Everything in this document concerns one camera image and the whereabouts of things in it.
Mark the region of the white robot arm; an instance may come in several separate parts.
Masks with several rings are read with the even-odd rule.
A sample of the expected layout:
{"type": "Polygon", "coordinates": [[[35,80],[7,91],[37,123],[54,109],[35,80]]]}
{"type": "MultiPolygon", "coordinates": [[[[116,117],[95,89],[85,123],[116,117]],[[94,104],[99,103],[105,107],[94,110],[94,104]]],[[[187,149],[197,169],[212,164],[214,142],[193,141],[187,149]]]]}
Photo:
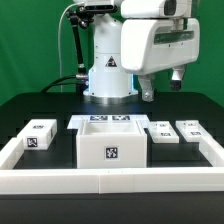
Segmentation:
{"type": "Polygon", "coordinates": [[[173,71],[180,90],[186,65],[199,55],[197,0],[73,0],[77,24],[93,27],[94,63],[84,96],[102,104],[154,98],[153,79],[173,71]]]}

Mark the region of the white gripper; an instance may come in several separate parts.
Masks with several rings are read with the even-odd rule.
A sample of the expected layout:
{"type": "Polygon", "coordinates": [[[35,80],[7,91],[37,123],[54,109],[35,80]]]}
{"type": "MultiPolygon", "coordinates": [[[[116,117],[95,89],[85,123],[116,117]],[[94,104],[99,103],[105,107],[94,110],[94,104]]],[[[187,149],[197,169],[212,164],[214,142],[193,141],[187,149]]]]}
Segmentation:
{"type": "Polygon", "coordinates": [[[154,75],[150,73],[173,68],[170,89],[179,91],[186,66],[199,55],[200,27],[189,19],[187,29],[174,31],[174,21],[129,19],[121,31],[121,65],[138,77],[143,101],[154,100],[154,75]]]}

